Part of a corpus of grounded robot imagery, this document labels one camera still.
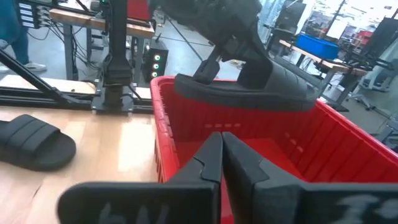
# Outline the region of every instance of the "workbench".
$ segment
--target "workbench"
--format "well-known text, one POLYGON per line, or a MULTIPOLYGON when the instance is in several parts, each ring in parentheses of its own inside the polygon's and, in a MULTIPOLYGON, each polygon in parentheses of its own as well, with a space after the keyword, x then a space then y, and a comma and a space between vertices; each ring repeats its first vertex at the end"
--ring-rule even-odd
MULTIPOLYGON (((81 0, 82 3, 90 8, 91 0, 81 0)), ((62 6, 70 7, 74 9, 83 10, 76 1, 69 0, 67 3, 62 3, 62 6)), ((64 46, 65 46, 65 62, 67 69, 67 80, 78 80, 77 72, 73 71, 73 32, 72 26, 80 26, 86 28, 86 43, 87 57, 90 58, 91 55, 91 30, 105 30, 105 21, 103 19, 98 19, 92 16, 87 16, 84 14, 79 14, 75 12, 68 12, 59 9, 51 9, 50 17, 55 22, 60 22, 63 24, 63 38, 64 38, 64 46)), ((133 82, 139 83, 141 78, 141 65, 142 65, 142 57, 144 53, 144 40, 151 39, 155 35, 154 28, 151 27, 142 27, 132 24, 127 25, 127 35, 134 36, 137 38, 137 55, 135 58, 135 70, 133 82)), ((132 55, 134 54, 134 47, 131 48, 132 55)))
MULTIPOLYGON (((44 80, 63 91, 95 92, 90 83, 44 80)), ((0 86, 34 89, 17 75, 4 77, 0 86)), ((145 89, 137 89, 139 94, 147 94, 142 91, 145 89)), ((152 115, 93 115, 90 111, 0 106, 1 120, 10 121, 22 114, 48 122, 73 138, 76 156, 66 168, 56 172, 33 172, 0 162, 0 223, 59 223, 57 200, 77 183, 157 181, 152 115)))
POLYGON ((344 89, 344 91, 341 93, 341 95, 338 97, 337 100, 332 100, 331 98, 325 96, 323 93, 325 92, 327 86, 329 85, 329 83, 331 82, 333 77, 336 75, 336 73, 340 72, 345 75, 346 73, 348 73, 350 71, 350 68, 347 66, 344 66, 344 65, 339 65, 337 63, 331 63, 331 62, 324 61, 321 58, 319 58, 311 53, 308 53, 308 52, 304 51, 303 49, 300 49, 284 40, 280 40, 279 43, 282 44, 284 47, 288 47, 288 48, 300 53, 301 56, 296 64, 292 64, 292 63, 288 62, 287 60, 283 59, 281 57, 281 54, 275 56, 275 59, 274 59, 275 62, 280 64, 281 66, 285 67, 286 69, 290 70, 291 72, 294 72, 296 75, 300 76, 305 81, 307 81, 309 84, 314 86, 317 91, 318 98, 324 97, 328 102, 334 104, 335 106, 341 106, 341 104, 347 98, 349 93, 355 89, 355 86, 356 86, 357 82, 360 80, 360 78, 367 73, 367 71, 364 71, 362 69, 354 68, 350 74, 354 77, 353 80, 346 86, 346 88, 344 89), (308 57, 315 62, 322 63, 323 66, 329 68, 329 72, 327 73, 326 77, 323 80, 320 80, 320 79, 314 77, 313 75, 307 73, 306 71, 300 69, 301 63, 303 62, 305 57, 308 57))

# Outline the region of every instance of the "concrete floor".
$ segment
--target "concrete floor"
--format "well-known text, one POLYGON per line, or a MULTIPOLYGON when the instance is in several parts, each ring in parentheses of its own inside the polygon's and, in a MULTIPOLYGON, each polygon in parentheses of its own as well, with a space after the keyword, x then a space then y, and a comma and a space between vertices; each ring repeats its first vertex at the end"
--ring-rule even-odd
MULTIPOLYGON (((162 16, 157 16, 158 24, 162 22, 162 16)), ((38 73, 40 77, 45 78, 59 78, 65 79, 65 57, 64 57, 64 46, 62 41, 52 32, 47 35, 47 28, 41 28, 39 30, 30 30, 29 33, 29 53, 30 59, 37 63, 46 64, 48 70, 44 73, 38 73)), ((76 37, 83 48, 85 48, 85 29, 82 29, 77 33, 76 37)), ((161 40, 164 41, 167 48, 169 49, 169 58, 167 61, 166 74, 176 75, 177 73, 184 73, 192 75, 198 68, 201 60, 204 60, 209 56, 213 47, 208 41, 195 31, 192 31, 175 21, 166 21, 163 27, 158 27, 156 36, 161 33, 161 40), (190 48, 190 46, 184 41, 183 36, 188 40, 190 45, 197 51, 198 55, 190 48)), ((13 55, 11 48, 6 50, 13 55)), ((94 51, 92 55, 92 61, 100 63, 106 52, 94 51)), ((291 60, 294 62, 297 60, 298 55, 293 55, 291 60)), ((87 68, 81 61, 77 62, 79 69, 80 80, 95 79, 97 71, 87 68)), ((310 66, 310 71, 317 72, 310 66)), ((221 71, 218 74, 218 78, 225 78, 235 80, 239 74, 239 68, 230 62, 221 64, 221 71)), ((332 89, 330 95, 340 94, 337 89, 332 89)), ((364 106, 357 103, 355 100, 344 102, 343 106, 350 110, 349 113, 342 113, 345 117, 357 124, 360 128, 364 129, 369 133, 379 133, 387 118, 379 115, 375 111, 366 111, 364 106)))

